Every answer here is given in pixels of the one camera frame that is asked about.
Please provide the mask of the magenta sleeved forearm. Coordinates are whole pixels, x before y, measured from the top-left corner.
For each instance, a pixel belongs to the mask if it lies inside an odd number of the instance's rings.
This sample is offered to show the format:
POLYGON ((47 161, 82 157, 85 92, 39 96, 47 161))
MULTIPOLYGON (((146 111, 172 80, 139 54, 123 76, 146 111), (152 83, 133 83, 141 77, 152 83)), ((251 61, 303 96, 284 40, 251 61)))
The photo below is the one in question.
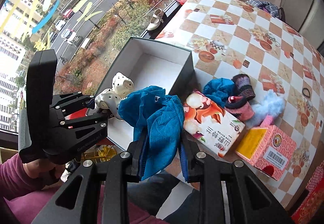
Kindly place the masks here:
MULTIPOLYGON (((18 154, 1 164, 1 199, 18 223, 32 223, 58 187, 47 187, 44 180, 30 178, 18 154)), ((130 223, 164 223, 156 217, 165 198, 156 182, 129 184, 127 187, 130 223)))

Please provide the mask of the person's left hand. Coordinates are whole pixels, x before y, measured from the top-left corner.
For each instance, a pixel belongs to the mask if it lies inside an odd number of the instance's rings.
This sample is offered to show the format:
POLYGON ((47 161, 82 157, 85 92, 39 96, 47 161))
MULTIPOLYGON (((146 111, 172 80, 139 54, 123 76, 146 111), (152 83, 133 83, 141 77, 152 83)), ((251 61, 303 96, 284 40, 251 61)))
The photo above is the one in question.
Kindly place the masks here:
POLYGON ((65 165, 57 165, 48 159, 37 159, 23 164, 24 171, 32 179, 44 180, 45 185, 53 185, 60 181, 65 165))

